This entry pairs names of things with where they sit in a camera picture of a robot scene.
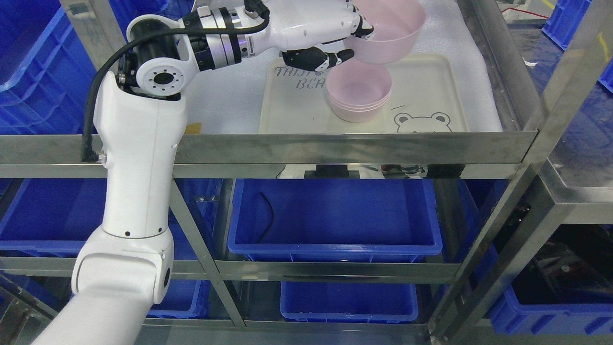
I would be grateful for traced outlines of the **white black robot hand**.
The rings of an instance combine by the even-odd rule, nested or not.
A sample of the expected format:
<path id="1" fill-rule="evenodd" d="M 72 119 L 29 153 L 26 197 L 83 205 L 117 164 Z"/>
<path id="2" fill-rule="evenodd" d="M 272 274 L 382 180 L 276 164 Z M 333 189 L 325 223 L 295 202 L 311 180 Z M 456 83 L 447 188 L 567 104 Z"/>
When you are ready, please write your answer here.
<path id="1" fill-rule="evenodd" d="M 282 53 L 286 66 L 324 71 L 355 55 L 350 48 L 326 52 L 324 45 L 349 37 L 366 41 L 374 35 L 374 26 L 352 0 L 264 0 L 263 5 L 269 24 L 245 36 L 250 58 L 274 48 Z"/>

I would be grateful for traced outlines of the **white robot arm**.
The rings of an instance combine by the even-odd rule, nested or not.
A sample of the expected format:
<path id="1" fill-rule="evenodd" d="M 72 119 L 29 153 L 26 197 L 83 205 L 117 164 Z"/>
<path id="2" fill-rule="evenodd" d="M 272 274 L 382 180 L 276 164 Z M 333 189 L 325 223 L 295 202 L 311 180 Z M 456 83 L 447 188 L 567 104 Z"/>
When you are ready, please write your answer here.
<path id="1" fill-rule="evenodd" d="M 217 52 L 191 39 L 227 36 L 236 50 L 239 37 L 270 22 L 261 0 L 247 0 L 237 16 L 217 23 L 198 9 L 178 22 L 140 17 L 129 26 L 129 42 L 97 72 L 86 100 L 82 157 L 94 159 L 97 129 L 107 170 L 103 218 L 75 261 L 72 299 L 35 345 L 132 345 L 149 310 L 164 299 L 174 260 L 171 175 L 187 125 L 179 95 L 208 65 L 197 54 Z"/>

